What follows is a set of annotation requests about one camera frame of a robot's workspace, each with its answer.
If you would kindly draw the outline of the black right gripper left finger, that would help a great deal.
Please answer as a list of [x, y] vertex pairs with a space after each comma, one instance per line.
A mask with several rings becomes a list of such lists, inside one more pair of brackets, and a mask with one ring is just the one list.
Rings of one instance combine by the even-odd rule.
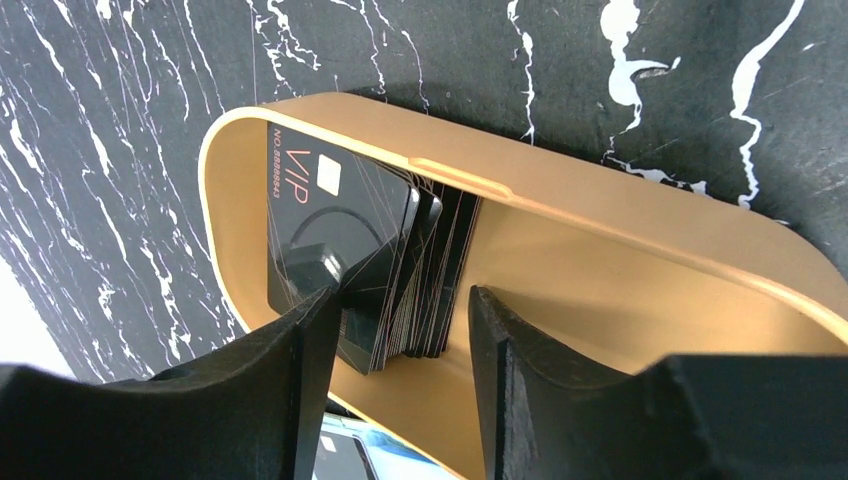
[[147, 380], [1, 369], [5, 479], [309, 479], [340, 324], [324, 289]]

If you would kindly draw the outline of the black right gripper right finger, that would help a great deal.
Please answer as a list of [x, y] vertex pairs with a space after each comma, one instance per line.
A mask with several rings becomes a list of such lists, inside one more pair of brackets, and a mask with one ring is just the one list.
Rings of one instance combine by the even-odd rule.
[[468, 304], [490, 479], [843, 479], [843, 356], [671, 355], [634, 375]]

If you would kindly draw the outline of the orange oval tray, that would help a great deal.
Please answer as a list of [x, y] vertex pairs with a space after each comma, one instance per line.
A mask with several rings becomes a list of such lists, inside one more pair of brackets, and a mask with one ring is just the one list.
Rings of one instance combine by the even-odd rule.
[[671, 355], [843, 356], [847, 284], [814, 246], [754, 212], [347, 93], [240, 107], [207, 131], [201, 202], [215, 274], [238, 319], [264, 290], [267, 126], [279, 124], [478, 196], [446, 353], [330, 396], [449, 471], [490, 479], [468, 304], [491, 290], [554, 339], [627, 375]]

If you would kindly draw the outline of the mint green card holder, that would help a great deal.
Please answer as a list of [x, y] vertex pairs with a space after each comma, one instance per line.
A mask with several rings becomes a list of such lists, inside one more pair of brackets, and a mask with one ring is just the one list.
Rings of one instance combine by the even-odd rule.
[[327, 413], [312, 477], [436, 480], [453, 479], [455, 475], [368, 422]]

